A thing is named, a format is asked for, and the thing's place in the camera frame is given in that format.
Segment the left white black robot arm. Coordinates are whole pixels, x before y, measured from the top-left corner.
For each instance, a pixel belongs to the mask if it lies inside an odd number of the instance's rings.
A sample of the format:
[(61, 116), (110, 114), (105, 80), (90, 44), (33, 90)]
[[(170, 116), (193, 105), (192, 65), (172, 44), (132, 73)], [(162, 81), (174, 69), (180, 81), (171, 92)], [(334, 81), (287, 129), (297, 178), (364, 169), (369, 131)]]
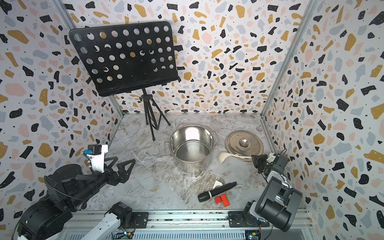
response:
[[(136, 163), (134, 159), (122, 163), (117, 157), (107, 158), (104, 171), (83, 174), (82, 167), (69, 164), (45, 176), (47, 194), (29, 207), (14, 227), (11, 238), (17, 240), (52, 240), (64, 229), (75, 212), (84, 210), (87, 202), (105, 185), (126, 183)], [(103, 219), (83, 238), (103, 240), (122, 229), (122, 237), (133, 239), (137, 229), (145, 229), (149, 213), (134, 212), (122, 202), (114, 204)]]

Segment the stainless steel pot lid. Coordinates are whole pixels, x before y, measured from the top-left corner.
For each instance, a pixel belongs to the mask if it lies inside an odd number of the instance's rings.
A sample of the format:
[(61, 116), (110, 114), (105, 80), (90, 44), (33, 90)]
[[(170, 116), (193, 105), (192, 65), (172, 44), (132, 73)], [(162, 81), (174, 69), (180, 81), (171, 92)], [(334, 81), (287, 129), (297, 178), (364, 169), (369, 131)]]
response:
[(254, 133), (245, 130), (237, 130), (229, 133), (225, 139), (225, 147), (228, 153), (243, 162), (248, 162), (244, 156), (259, 156), (264, 152), (261, 139)]

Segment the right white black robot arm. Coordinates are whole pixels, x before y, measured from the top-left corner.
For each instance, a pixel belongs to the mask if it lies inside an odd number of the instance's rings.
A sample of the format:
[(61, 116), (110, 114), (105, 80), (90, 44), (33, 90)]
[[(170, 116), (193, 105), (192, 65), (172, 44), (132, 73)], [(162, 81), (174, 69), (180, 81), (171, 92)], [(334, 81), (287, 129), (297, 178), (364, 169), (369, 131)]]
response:
[(281, 154), (252, 155), (252, 163), (267, 186), (257, 201), (248, 202), (242, 212), (228, 213), (231, 228), (254, 228), (263, 224), (287, 232), (293, 224), (303, 194), (284, 175), (289, 159)]

